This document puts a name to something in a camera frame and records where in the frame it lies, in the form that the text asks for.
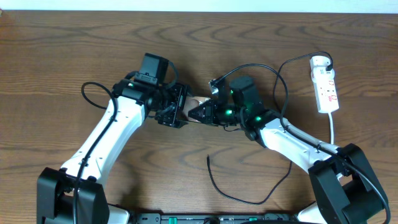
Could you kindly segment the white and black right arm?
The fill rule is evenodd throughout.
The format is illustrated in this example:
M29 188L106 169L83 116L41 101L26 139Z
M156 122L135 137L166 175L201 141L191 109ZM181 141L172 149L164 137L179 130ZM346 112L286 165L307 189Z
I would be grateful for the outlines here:
M339 147L293 126L266 108L250 77L229 84L210 82L218 98L189 111L190 118L214 126L240 125L248 139L276 151L310 178L315 203L296 214L301 223L367 223L384 210L391 220L387 196L364 152L356 145Z

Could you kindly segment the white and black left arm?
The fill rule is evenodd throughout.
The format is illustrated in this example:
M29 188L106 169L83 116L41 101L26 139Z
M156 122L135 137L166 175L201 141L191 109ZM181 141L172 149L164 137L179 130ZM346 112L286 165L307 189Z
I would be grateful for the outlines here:
M37 179L37 223L129 223L129 210L107 202L104 187L129 138L148 117L173 128L192 90L178 82L154 84L122 79L107 91L110 101L88 139L58 170Z

